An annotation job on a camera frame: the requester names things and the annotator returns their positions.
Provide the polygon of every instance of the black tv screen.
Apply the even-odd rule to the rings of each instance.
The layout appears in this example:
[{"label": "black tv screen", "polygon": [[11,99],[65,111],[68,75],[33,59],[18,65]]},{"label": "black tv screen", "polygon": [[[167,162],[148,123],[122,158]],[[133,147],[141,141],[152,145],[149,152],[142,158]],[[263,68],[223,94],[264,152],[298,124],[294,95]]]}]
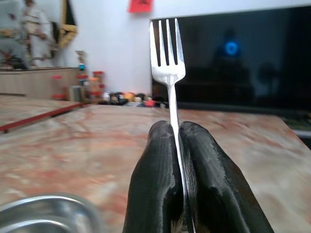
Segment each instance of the black tv screen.
[{"label": "black tv screen", "polygon": [[[311,7],[181,17],[178,23],[186,64],[176,85],[180,105],[311,110]],[[156,82],[153,96],[166,98]]]}]

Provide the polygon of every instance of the stainless steel fork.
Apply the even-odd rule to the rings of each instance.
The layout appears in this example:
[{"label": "stainless steel fork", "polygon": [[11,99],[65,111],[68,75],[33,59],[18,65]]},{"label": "stainless steel fork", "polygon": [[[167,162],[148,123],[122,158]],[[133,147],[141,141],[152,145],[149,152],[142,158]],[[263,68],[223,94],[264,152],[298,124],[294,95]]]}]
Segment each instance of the stainless steel fork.
[{"label": "stainless steel fork", "polygon": [[[153,23],[150,23],[150,55],[151,55],[151,68],[152,68],[152,76],[154,80],[159,83],[166,85],[168,94],[169,94],[169,107],[170,107],[170,118],[171,125],[174,132],[175,143],[177,148],[177,157],[178,163],[181,173],[182,185],[183,185],[183,195],[184,195],[184,210],[188,213],[190,217],[190,207],[189,207],[189,199],[188,199],[188,191],[186,186],[186,176],[184,170],[184,162],[183,157],[181,155],[181,148],[179,143],[179,121],[178,121],[178,112],[177,112],[177,102],[176,102],[176,92],[175,92],[175,83],[183,79],[186,75],[185,70],[185,62],[183,55],[183,48],[181,45],[180,31],[178,26],[178,21],[175,19],[175,32],[176,32],[176,47],[177,47],[177,64],[174,61],[173,55],[173,46],[172,46],[172,38],[170,32],[170,24],[169,20],[166,20],[166,30],[167,30],[167,40],[168,40],[168,60],[169,64],[166,64],[165,59],[165,51],[164,51],[164,43],[163,43],[163,33],[162,33],[162,22],[159,21],[159,35],[160,35],[160,66],[158,66],[157,56],[156,56],[156,42],[155,42],[155,34]],[[188,227],[189,232],[195,232],[193,226]]]}]

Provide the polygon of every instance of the statue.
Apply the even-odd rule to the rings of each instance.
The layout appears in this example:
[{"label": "statue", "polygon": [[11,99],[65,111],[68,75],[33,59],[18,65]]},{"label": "statue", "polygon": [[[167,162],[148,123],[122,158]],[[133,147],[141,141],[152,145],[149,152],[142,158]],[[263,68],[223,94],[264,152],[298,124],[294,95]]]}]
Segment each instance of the statue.
[{"label": "statue", "polygon": [[27,47],[33,68],[53,67],[51,51],[56,48],[52,24],[34,0],[24,0],[20,40]]},{"label": "statue", "polygon": [[76,50],[76,53],[79,56],[79,75],[85,75],[86,74],[86,65],[85,65],[85,56],[86,53],[82,50]]}]

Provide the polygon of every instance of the stainless steel bowl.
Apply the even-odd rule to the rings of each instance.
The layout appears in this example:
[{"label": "stainless steel bowl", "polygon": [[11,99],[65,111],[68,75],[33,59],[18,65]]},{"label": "stainless steel bowl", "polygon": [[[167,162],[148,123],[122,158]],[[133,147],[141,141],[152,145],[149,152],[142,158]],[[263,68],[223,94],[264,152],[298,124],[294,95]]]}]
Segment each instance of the stainless steel bowl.
[{"label": "stainless steel bowl", "polygon": [[0,233],[104,233],[95,206],[71,194],[30,197],[0,207]]}]

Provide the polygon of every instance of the marble countertop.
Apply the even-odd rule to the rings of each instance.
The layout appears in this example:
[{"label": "marble countertop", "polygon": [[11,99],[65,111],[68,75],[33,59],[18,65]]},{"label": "marble countertop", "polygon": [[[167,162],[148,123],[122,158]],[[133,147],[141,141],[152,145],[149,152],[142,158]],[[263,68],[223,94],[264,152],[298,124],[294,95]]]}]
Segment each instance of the marble countertop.
[{"label": "marble countertop", "polygon": [[0,130],[18,121],[76,106],[77,102],[36,100],[26,97],[0,95]]},{"label": "marble countertop", "polygon": [[[278,117],[181,110],[240,167],[276,233],[311,232],[311,151]],[[0,204],[49,192],[93,202],[121,232],[132,171],[167,110],[89,106],[0,135]]]}]

